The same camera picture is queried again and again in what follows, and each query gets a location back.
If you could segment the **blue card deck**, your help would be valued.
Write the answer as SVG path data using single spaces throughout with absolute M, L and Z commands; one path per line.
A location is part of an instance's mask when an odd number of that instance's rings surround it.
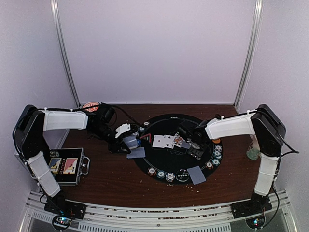
M 123 142 L 130 150 L 138 147 L 138 141 L 134 135 L 123 138 Z

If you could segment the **queen of spades card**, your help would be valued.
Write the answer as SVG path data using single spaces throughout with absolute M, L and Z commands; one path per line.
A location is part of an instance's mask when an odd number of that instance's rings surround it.
M 173 136 L 171 144 L 177 147 L 182 147 L 183 142 L 184 142 L 183 138 L 178 133 L 176 133 Z

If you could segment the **two of clubs card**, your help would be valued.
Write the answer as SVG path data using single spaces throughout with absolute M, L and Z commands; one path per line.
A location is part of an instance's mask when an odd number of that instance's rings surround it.
M 164 135 L 164 148 L 174 148 L 173 144 L 174 136 L 171 135 Z

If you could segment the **blue white chips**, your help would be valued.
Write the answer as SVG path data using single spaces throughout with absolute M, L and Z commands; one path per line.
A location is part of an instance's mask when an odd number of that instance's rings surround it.
M 217 158 L 217 159 L 221 159 L 222 158 L 222 146 L 221 145 L 216 145 L 214 147 L 214 156 Z
M 175 174 L 174 173 L 166 173 L 165 179 L 167 182 L 173 182 L 175 179 Z

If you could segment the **red black all-in triangle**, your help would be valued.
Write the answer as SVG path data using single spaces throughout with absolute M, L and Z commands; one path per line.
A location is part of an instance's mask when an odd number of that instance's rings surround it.
M 142 140 L 145 140 L 145 141 L 147 141 L 148 143 L 151 143 L 151 134 L 148 133 L 148 134 L 145 134 L 145 135 L 141 136 L 141 137 L 140 137 L 140 140 L 141 140 L 141 141 L 142 141 Z

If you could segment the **ace of diamonds card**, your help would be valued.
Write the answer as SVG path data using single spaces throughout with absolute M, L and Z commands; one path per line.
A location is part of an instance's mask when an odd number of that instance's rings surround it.
M 164 148 L 165 147 L 164 135 L 154 135 L 152 147 Z

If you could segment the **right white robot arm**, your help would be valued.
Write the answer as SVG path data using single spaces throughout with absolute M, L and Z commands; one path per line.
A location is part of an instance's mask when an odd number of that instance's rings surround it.
M 202 150 L 205 150 L 211 141 L 224 137 L 250 136 L 253 147 L 259 152 L 261 162 L 247 208 L 256 214 L 265 207 L 266 198 L 279 169 L 286 134 L 285 125 L 268 105 L 261 104 L 255 110 L 236 116 L 216 115 L 215 118 L 204 120 L 195 127 L 183 121 L 177 127 L 177 133 L 193 148 Z

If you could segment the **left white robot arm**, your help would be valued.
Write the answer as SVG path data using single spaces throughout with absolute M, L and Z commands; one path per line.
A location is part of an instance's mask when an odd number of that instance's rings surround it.
M 123 135 L 131 130 L 131 124 L 125 123 L 112 129 L 109 122 L 114 113 L 113 106 L 106 104 L 78 109 L 37 108 L 28 104 L 22 111 L 12 133 L 15 149 L 44 193 L 52 198 L 50 206 L 58 214 L 66 214 L 70 207 L 67 201 L 57 196 L 61 188 L 46 161 L 50 147 L 44 133 L 67 129 L 87 130 L 106 141 L 111 152 L 129 154 L 131 151 L 123 142 Z

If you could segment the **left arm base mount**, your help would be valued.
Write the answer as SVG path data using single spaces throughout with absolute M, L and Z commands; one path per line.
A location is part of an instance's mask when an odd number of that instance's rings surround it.
M 83 219 L 86 211 L 86 205 L 83 203 L 75 203 L 64 201 L 56 203 L 55 201 L 47 201 L 44 210 L 53 214 L 62 215 L 72 219 Z

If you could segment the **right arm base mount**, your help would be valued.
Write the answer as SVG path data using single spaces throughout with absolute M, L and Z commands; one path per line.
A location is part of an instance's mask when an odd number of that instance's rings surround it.
M 270 202 L 261 203 L 258 201 L 243 201 L 231 204 L 231 211 L 234 219 L 248 217 L 256 214 L 261 214 L 264 211 L 271 210 L 272 204 Z

